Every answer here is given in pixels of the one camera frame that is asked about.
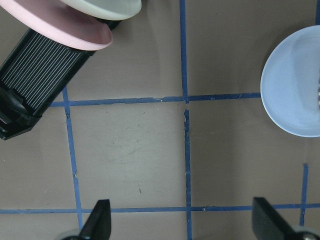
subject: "pink plate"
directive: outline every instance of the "pink plate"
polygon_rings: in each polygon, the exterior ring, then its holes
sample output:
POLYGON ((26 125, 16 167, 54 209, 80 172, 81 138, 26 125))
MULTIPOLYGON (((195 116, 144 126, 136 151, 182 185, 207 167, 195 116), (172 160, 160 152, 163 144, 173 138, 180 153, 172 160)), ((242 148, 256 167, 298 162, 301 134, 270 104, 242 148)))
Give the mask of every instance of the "pink plate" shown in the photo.
POLYGON ((0 6, 31 29, 63 45, 96 51, 109 46, 109 27, 60 0, 0 0, 0 6))

